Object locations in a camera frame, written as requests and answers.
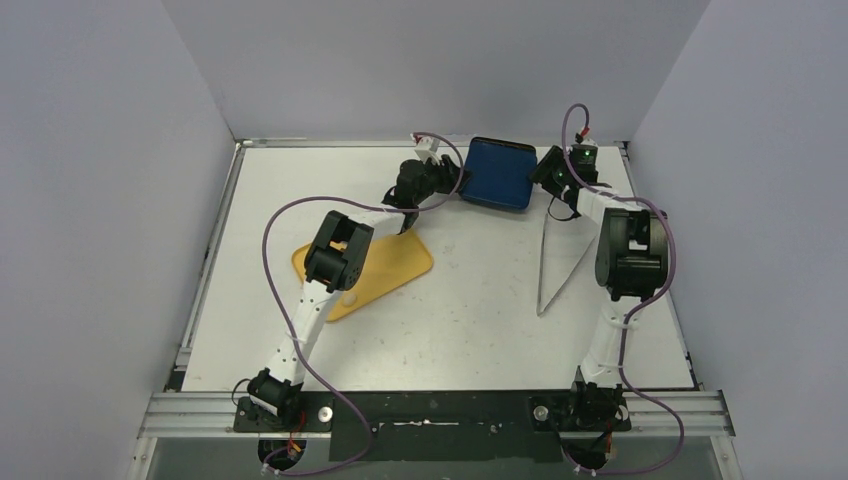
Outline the dark blue box lid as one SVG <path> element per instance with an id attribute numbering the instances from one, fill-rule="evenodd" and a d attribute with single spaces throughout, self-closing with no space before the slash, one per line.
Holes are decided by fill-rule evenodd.
<path id="1" fill-rule="evenodd" d="M 531 145 L 473 137 L 465 160 L 470 178 L 460 197 L 488 208 L 522 212 L 530 203 L 530 174 L 536 165 L 536 149 Z"/>

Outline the yellow plastic tray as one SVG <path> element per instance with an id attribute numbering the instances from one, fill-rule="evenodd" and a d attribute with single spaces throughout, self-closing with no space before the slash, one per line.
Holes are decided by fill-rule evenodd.
<path id="1" fill-rule="evenodd" d="M 412 229 L 374 240 L 356 285 L 345 292 L 330 311 L 327 322 L 336 322 L 428 273 L 434 265 L 429 249 Z M 351 308 L 342 305 L 345 294 L 357 295 Z"/>

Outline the metal serving tongs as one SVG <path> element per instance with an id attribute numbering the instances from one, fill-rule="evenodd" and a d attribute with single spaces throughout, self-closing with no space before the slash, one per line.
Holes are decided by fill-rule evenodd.
<path id="1" fill-rule="evenodd" d="M 546 314 L 588 256 L 596 236 L 595 224 L 584 217 L 569 222 L 544 217 L 536 289 L 538 317 Z"/>

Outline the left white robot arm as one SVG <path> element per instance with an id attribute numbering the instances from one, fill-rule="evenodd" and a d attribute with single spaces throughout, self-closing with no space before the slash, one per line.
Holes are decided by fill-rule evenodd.
<path id="1" fill-rule="evenodd" d="M 361 278 L 372 242 L 407 232 L 428 211 L 428 198 L 453 195 L 470 177 L 463 160 L 447 154 L 406 160 L 380 204 L 358 203 L 354 215 L 337 210 L 325 215 L 304 259 L 297 309 L 282 313 L 288 337 L 247 387 L 250 401 L 272 428 L 284 430 L 297 421 L 305 378 L 316 373 L 309 357 L 330 311 Z"/>

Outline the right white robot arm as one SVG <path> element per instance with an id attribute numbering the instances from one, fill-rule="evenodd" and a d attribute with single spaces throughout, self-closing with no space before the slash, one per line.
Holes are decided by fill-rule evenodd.
<path id="1" fill-rule="evenodd" d="M 572 220 L 597 226 L 594 272 L 606 298 L 576 384 L 612 390 L 627 384 L 622 377 L 627 334 L 641 310 L 668 290 L 675 247 L 661 210 L 598 181 L 598 151 L 591 144 L 553 146 L 529 179 L 565 203 Z"/>

